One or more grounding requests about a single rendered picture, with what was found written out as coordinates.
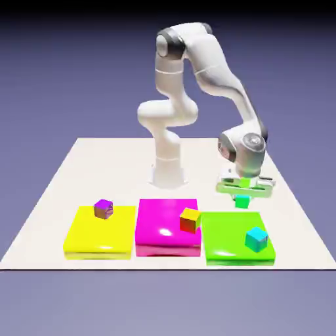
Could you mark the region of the large magenta box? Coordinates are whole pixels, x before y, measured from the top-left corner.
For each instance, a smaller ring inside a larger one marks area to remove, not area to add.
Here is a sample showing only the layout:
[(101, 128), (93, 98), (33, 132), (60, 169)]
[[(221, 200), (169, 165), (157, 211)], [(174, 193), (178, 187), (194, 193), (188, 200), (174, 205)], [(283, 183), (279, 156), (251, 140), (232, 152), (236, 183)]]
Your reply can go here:
[(198, 209), (194, 198), (141, 199), (135, 228), (137, 257), (199, 257), (201, 230), (180, 229), (184, 209)]

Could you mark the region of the small cyan cube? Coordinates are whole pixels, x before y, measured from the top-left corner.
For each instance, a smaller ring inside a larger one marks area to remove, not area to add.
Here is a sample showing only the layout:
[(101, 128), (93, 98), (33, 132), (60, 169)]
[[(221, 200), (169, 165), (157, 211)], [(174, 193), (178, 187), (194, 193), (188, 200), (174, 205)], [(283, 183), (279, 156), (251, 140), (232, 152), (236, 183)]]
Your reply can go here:
[(268, 234), (259, 227), (254, 227), (246, 232), (245, 245), (258, 253), (268, 245)]

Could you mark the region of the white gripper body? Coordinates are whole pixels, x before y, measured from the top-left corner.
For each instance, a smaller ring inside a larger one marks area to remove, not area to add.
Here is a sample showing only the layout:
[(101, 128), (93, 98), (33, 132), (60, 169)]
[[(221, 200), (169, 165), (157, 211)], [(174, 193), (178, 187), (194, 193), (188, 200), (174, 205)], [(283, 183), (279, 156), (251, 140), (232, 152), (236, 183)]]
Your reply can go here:
[(269, 198), (272, 195), (272, 179), (222, 178), (216, 185), (216, 191), (232, 196)]

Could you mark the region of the small green cube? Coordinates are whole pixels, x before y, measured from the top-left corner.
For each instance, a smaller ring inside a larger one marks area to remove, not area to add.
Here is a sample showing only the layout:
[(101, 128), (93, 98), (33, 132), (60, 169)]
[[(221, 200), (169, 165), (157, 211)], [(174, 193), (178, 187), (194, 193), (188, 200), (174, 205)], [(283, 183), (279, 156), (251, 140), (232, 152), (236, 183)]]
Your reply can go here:
[(250, 196), (247, 195), (236, 195), (235, 197), (235, 207), (240, 209), (247, 209), (250, 204)]

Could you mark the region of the small yellow cube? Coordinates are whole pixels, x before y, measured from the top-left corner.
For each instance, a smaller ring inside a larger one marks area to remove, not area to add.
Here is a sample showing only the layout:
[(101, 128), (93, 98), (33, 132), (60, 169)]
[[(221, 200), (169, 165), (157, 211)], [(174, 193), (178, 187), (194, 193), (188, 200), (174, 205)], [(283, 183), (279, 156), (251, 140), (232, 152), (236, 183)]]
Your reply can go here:
[(200, 227), (201, 212), (197, 209), (185, 208), (180, 214), (180, 230), (195, 234)]

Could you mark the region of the small purple cube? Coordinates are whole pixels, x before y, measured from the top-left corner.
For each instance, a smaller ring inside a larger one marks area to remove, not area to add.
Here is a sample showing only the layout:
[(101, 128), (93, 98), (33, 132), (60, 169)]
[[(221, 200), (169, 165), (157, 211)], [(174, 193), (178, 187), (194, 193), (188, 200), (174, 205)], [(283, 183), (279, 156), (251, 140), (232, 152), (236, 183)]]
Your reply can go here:
[(100, 199), (94, 204), (94, 215), (100, 219), (108, 219), (114, 212), (113, 202)]

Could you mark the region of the large green box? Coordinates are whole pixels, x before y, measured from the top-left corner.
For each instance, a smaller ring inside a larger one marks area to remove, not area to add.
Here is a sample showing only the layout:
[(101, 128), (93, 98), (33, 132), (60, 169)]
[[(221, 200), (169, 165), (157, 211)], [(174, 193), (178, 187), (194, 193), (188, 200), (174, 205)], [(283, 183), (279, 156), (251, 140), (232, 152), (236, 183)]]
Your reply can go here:
[(266, 231), (258, 212), (204, 212), (201, 216), (201, 231), (206, 264), (208, 266), (273, 265), (276, 252), (269, 236), (267, 247), (258, 253), (245, 245), (246, 232), (254, 227)]

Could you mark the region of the large yellow box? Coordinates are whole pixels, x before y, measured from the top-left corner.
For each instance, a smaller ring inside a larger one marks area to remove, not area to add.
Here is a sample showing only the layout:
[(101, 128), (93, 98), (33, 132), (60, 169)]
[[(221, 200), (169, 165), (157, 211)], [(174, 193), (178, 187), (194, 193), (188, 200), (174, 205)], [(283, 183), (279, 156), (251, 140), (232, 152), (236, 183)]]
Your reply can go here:
[(94, 215), (92, 206), (80, 206), (64, 240), (69, 259), (131, 258), (137, 208), (116, 206), (108, 219)]

